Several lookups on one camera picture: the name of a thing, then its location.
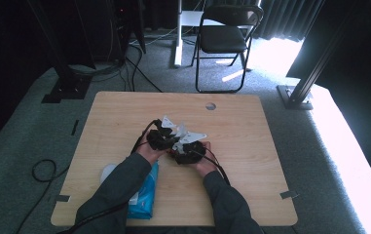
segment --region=chair seat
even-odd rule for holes
[[[238,27],[205,25],[201,31],[201,49],[206,53],[242,53],[246,50],[245,39]]]

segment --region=chair leg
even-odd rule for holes
[[[234,56],[234,59],[233,59],[233,61],[231,62],[230,66],[234,65],[234,62],[237,60],[238,55],[239,55],[239,54],[236,54],[236,55]]]
[[[197,71],[195,72],[195,89],[201,93],[202,91],[200,90],[200,88],[198,87],[198,81],[200,79],[200,46],[199,44],[195,45],[195,51],[194,51],[194,57],[195,57],[195,53],[197,53]]]
[[[194,66],[195,53],[197,51],[197,47],[199,47],[198,41],[199,41],[199,36],[197,36],[197,40],[195,41],[194,54],[192,55],[191,66]]]
[[[237,54],[234,57],[234,61],[237,59],[238,55],[239,54]],[[246,65],[247,65],[247,63],[244,63],[242,65],[243,66],[243,68],[242,68],[243,69],[243,72],[242,72],[241,84],[240,84],[240,86],[237,89],[235,89],[235,90],[208,90],[208,91],[203,91],[203,90],[201,90],[199,88],[199,79],[200,79],[200,48],[198,48],[197,49],[197,72],[196,72],[196,76],[195,76],[195,88],[201,94],[234,94],[234,93],[238,92],[240,89],[242,89],[242,87],[243,87],[243,82],[244,82],[244,79],[245,79]]]
[[[246,57],[244,58],[244,62],[243,62],[243,73],[242,73],[242,78],[241,78],[241,84],[240,84],[240,87],[237,89],[237,91],[239,91],[242,88],[243,82],[245,80],[246,67],[248,66],[248,58],[249,58],[250,51],[251,51],[251,40],[249,41],[248,48],[246,49]]]

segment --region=metal stand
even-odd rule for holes
[[[59,103],[63,98],[83,99],[92,77],[75,74],[68,66],[66,57],[57,42],[54,31],[39,0],[27,0],[31,11],[39,22],[44,35],[43,44],[47,56],[59,77],[49,95],[43,98],[43,103]]]
[[[279,95],[282,98],[282,102],[287,109],[299,109],[299,110],[312,110],[313,105],[311,103],[311,94],[307,94],[306,98],[303,100],[298,101],[297,99],[293,98],[293,92],[295,90],[295,86],[284,86],[279,85],[277,86],[277,90]]]

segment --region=hand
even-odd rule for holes
[[[164,151],[164,150],[154,150],[154,149],[152,149],[151,145],[149,144],[148,140],[146,139],[148,134],[149,134],[149,131],[147,131],[143,135],[143,138],[140,141],[139,146],[136,149],[136,153],[142,155],[142,157],[144,157],[152,166],[159,159],[159,157],[161,157],[162,155],[164,155],[167,152]]]
[[[207,149],[205,156],[211,159],[212,161],[215,161],[215,157],[210,152],[210,142],[209,141],[203,142],[203,146]],[[201,159],[201,161],[196,164],[190,164],[189,166],[197,170],[197,172],[202,177],[205,177],[208,173],[214,172],[217,170],[216,166],[213,163],[206,160],[206,158]]]

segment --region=hole in table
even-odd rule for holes
[[[216,104],[215,103],[212,103],[212,102],[209,102],[205,105],[205,108],[207,110],[214,110],[216,108]]]

